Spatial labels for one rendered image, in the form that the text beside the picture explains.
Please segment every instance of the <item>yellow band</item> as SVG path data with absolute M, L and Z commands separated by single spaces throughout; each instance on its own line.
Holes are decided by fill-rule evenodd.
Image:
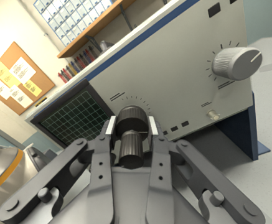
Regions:
M 22 150 L 18 150 L 16 158 L 13 160 L 12 164 L 5 170 L 5 172 L 0 176 L 0 186 L 7 180 L 7 178 L 13 173 L 16 169 L 17 165 L 22 159 L 22 155 L 24 152 Z

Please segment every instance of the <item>wooden shelf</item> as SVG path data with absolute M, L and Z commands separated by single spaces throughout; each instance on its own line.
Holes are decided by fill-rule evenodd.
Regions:
M 81 49 L 89 40 L 85 35 L 94 37 L 103 28 L 105 28 L 113 19 L 121 14 L 120 4 L 123 9 L 128 8 L 136 0 L 117 0 L 113 3 L 99 18 L 90 24 L 79 36 L 77 36 L 70 44 L 67 45 L 58 55 L 58 58 L 67 58 L 73 56 L 78 50 Z

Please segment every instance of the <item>green grid screen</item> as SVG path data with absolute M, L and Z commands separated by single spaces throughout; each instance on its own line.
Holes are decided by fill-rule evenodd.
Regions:
M 109 117 L 91 97 L 82 90 L 40 123 L 59 140 L 70 145 L 78 138 L 95 139 Z

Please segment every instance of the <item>shelf bracket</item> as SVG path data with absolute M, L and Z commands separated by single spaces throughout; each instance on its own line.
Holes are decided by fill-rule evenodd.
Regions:
M 123 9 L 122 4 L 120 4 L 120 10 L 121 10 L 121 13 L 122 13 L 122 15 L 123 15 L 123 17 L 124 17 L 124 19 L 125 19 L 125 22 L 128 24 L 129 29 L 130 29 L 131 31 L 133 31 L 133 28 L 131 27 L 131 24 L 129 23 L 129 20 L 128 20 L 128 18 L 126 17 L 126 14 L 125 14 L 125 11 L 124 11 L 124 9 Z
M 90 37 L 89 35 L 85 35 L 85 37 L 100 51 L 102 52 L 100 45 L 97 43 L 97 41 L 93 38 Z

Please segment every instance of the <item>cork board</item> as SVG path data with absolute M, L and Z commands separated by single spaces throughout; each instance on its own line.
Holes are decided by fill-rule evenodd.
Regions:
M 15 42 L 0 58 L 0 100 L 18 115 L 54 86 Z

